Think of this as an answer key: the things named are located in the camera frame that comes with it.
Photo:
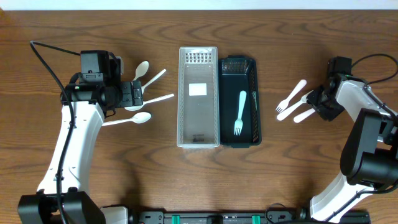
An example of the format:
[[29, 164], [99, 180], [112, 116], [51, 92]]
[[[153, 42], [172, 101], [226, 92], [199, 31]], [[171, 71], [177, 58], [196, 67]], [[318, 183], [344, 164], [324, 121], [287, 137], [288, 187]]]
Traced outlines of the cream plastic fork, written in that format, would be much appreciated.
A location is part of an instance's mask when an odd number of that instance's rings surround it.
[[301, 97], [301, 99], [296, 102], [295, 104], [293, 104], [292, 106], [288, 107], [287, 109], [283, 110], [283, 112], [279, 113], [277, 115], [277, 120], [278, 121], [282, 121], [284, 120], [286, 117], [288, 117], [288, 115], [290, 115], [293, 111], [295, 111], [299, 106], [301, 106], [302, 104], [307, 102], [307, 96], [312, 93], [313, 91], [308, 92], [306, 95], [303, 95]]

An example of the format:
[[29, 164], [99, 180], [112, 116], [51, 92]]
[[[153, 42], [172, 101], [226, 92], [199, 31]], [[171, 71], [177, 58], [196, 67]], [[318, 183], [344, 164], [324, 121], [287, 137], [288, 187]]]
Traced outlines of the pink-white plastic spoon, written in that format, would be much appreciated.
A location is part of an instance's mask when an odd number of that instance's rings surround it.
[[303, 113], [298, 114], [297, 116], [294, 117], [294, 122], [295, 123], [300, 123], [303, 120], [305, 120], [307, 117], [310, 115], [314, 114], [315, 110], [313, 108], [304, 111]]

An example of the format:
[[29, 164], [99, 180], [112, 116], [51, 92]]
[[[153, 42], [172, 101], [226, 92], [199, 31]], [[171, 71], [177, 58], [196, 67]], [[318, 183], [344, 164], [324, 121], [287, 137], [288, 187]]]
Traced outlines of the pink-white plastic fork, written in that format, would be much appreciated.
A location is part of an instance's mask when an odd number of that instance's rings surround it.
[[294, 89], [290, 92], [290, 94], [288, 95], [288, 97], [284, 100], [282, 100], [278, 105], [277, 108], [275, 109], [276, 112], [281, 113], [283, 112], [283, 110], [285, 110], [287, 108], [287, 106], [289, 105], [290, 100], [307, 84], [306, 80], [300, 80], [296, 86], [294, 87]]

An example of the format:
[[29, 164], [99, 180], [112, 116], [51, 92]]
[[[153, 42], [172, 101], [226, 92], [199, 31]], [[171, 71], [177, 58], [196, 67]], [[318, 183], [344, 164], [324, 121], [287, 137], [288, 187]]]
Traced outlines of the mint green plastic fork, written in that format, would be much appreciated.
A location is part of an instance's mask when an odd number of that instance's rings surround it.
[[246, 97], [247, 97], [246, 91], [244, 91], [244, 90], [240, 91], [239, 103], [238, 103], [238, 116], [236, 118], [236, 121], [234, 122], [234, 135], [235, 136], [239, 136], [241, 134], [241, 131], [243, 128], [242, 116], [243, 116], [244, 105], [246, 103]]

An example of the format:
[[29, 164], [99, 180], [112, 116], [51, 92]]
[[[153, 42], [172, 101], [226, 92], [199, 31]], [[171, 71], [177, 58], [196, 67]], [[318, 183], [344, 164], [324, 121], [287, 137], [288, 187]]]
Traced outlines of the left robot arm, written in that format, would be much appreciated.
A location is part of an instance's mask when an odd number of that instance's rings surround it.
[[66, 87], [70, 103], [62, 99], [62, 125], [50, 166], [34, 195], [18, 204], [22, 223], [137, 223], [124, 205], [99, 208], [89, 196], [90, 167], [97, 135], [106, 113], [132, 104], [140, 91], [119, 77], [100, 82], [76, 81]]

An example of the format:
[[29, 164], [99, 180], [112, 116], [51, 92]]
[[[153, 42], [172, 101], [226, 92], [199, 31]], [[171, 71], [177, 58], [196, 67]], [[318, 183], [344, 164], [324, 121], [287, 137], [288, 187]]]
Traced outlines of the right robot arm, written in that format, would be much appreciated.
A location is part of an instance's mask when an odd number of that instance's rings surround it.
[[325, 120], [347, 111], [354, 121], [340, 157], [340, 172], [310, 201], [310, 217], [338, 223], [362, 199], [397, 189], [397, 113], [363, 79], [336, 73], [310, 95]]

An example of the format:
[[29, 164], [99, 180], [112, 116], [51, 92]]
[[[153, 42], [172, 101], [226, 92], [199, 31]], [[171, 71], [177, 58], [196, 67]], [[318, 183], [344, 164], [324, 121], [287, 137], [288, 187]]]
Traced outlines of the white plastic spoon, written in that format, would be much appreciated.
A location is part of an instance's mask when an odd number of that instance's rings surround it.
[[149, 62], [148, 61], [141, 62], [136, 68], [135, 77], [133, 80], [136, 81], [140, 77], [143, 77], [147, 73], [148, 69], [149, 69]]
[[173, 93], [172, 94], [168, 94], [168, 95], [164, 95], [164, 96], [160, 96], [160, 97], [148, 100], [148, 101], [143, 101], [142, 105], [140, 105], [140, 106], [130, 106], [130, 107], [125, 107], [124, 109], [128, 110], [128, 111], [137, 111], [137, 110], [140, 110], [141, 108], [143, 108], [145, 105], [147, 105], [149, 103], [155, 103], [155, 102], [158, 102], [158, 101], [169, 99], [171, 97], [174, 97]]
[[103, 123], [103, 126], [111, 126], [115, 124], [121, 124], [121, 123], [126, 123], [126, 122], [133, 122], [136, 124], [141, 124], [145, 123], [146, 121], [150, 120], [152, 115], [148, 112], [139, 112], [136, 113], [133, 117], [128, 118], [128, 119], [120, 119], [120, 120], [114, 120], [114, 121], [108, 121]]
[[145, 85], [141, 86], [141, 93], [144, 94], [145, 89], [152, 84], [154, 81], [156, 81], [158, 78], [160, 78], [167, 70], [163, 69], [160, 71], [157, 75], [155, 75], [151, 80], [149, 80]]

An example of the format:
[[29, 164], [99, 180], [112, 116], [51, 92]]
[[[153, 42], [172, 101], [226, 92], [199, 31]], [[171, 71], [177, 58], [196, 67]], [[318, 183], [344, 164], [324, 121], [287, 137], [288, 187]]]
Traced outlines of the white plastic spoon bottom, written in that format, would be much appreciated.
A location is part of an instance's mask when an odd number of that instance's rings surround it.
[[121, 124], [121, 123], [126, 123], [126, 122], [133, 122], [136, 124], [141, 124], [145, 123], [146, 121], [150, 120], [152, 115], [148, 112], [139, 112], [136, 113], [133, 117], [128, 118], [128, 119], [120, 119], [120, 120], [114, 120], [114, 121], [108, 121], [103, 123], [103, 126], [111, 126], [115, 124]]

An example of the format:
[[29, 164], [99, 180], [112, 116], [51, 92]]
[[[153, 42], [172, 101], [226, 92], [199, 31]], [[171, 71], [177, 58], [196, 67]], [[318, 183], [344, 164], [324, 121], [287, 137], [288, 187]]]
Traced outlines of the white plastic spoon top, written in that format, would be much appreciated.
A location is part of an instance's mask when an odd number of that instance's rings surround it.
[[149, 69], [149, 62], [148, 61], [141, 62], [136, 68], [135, 77], [133, 80], [136, 81], [140, 77], [143, 77], [147, 73], [148, 69]]

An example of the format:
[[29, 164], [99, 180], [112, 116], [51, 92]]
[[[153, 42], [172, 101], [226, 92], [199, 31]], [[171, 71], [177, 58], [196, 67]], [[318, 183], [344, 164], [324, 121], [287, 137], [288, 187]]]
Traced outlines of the clear plastic mesh basket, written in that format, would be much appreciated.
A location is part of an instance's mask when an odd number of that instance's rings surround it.
[[[190, 83], [206, 83], [206, 96], [190, 96]], [[177, 146], [214, 149], [220, 145], [218, 49], [181, 47], [178, 64]]]

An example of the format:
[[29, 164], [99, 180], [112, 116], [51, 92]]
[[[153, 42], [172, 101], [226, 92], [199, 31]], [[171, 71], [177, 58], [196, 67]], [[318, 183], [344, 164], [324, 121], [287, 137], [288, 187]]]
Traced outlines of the black plastic mesh basket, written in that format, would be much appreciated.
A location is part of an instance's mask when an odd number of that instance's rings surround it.
[[[262, 142], [257, 66], [253, 58], [230, 55], [218, 60], [220, 143], [234, 148], [257, 146]], [[243, 128], [234, 135], [240, 91], [246, 91]]]

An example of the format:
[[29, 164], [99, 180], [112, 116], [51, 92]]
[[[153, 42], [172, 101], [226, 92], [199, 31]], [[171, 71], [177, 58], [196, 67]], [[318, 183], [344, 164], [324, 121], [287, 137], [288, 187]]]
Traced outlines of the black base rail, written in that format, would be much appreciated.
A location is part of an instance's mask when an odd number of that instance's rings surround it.
[[266, 224], [266, 223], [318, 223], [302, 208], [295, 212], [289, 208], [268, 209], [265, 212], [238, 213], [169, 213], [149, 211], [134, 213], [123, 206], [102, 207], [106, 223], [137, 224]]

